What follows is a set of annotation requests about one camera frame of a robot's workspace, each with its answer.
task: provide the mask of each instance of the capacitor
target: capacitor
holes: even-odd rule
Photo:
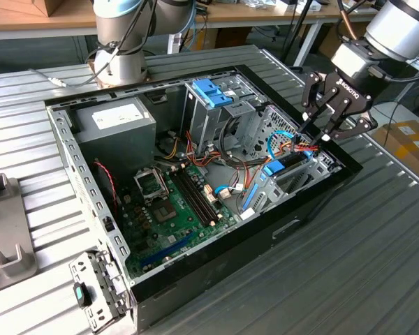
[[[169,261],[169,260],[171,260],[172,259],[172,257],[170,257],[170,256],[166,256],[166,257],[164,257],[164,259],[162,259],[161,260],[161,262],[162,263],[166,263],[167,261]]]

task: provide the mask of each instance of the aluminum table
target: aluminum table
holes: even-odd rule
[[[246,64],[301,110],[301,82],[254,46],[147,63],[158,79]],[[44,72],[90,76],[86,66]],[[96,240],[42,103],[65,93],[30,72],[0,75],[0,172],[20,180],[40,267],[0,291],[0,335],[91,333],[67,264]],[[419,334],[419,180],[367,137],[341,145],[364,169],[314,222],[145,334]]]

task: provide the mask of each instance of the table surface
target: table surface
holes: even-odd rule
[[[148,57],[154,79],[245,64],[300,111],[301,82],[254,46]],[[69,84],[86,66],[44,70]],[[75,90],[96,89],[94,83]],[[0,334],[91,334],[68,263],[93,248],[43,100],[69,94],[0,75],[0,172],[22,187],[39,272],[0,291]],[[363,170],[310,224],[146,335],[419,334],[419,182],[367,137],[341,142]]]
[[[307,19],[335,19],[339,17],[337,5],[332,1],[329,6],[323,6],[321,11],[309,13]],[[291,19],[293,11],[283,8],[279,2],[277,6],[267,9],[252,9],[241,3],[226,4],[212,3],[208,6],[208,22],[239,22],[252,21],[255,24],[270,20]],[[352,14],[352,18],[368,18],[374,14]],[[196,22],[203,22],[201,16]],[[11,10],[0,9],[0,31],[27,30],[27,29],[72,29],[94,28],[95,15],[89,0],[65,0],[51,17],[40,17]]]

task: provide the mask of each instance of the motherboard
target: motherboard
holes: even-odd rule
[[[119,226],[131,248],[126,266],[133,278],[236,224],[229,208],[212,198],[197,167],[142,174],[120,191]]]

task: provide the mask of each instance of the blue drive cage latch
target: blue drive cage latch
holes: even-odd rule
[[[209,79],[194,80],[193,88],[212,108],[230,105],[233,102],[232,98],[223,94],[220,87]]]

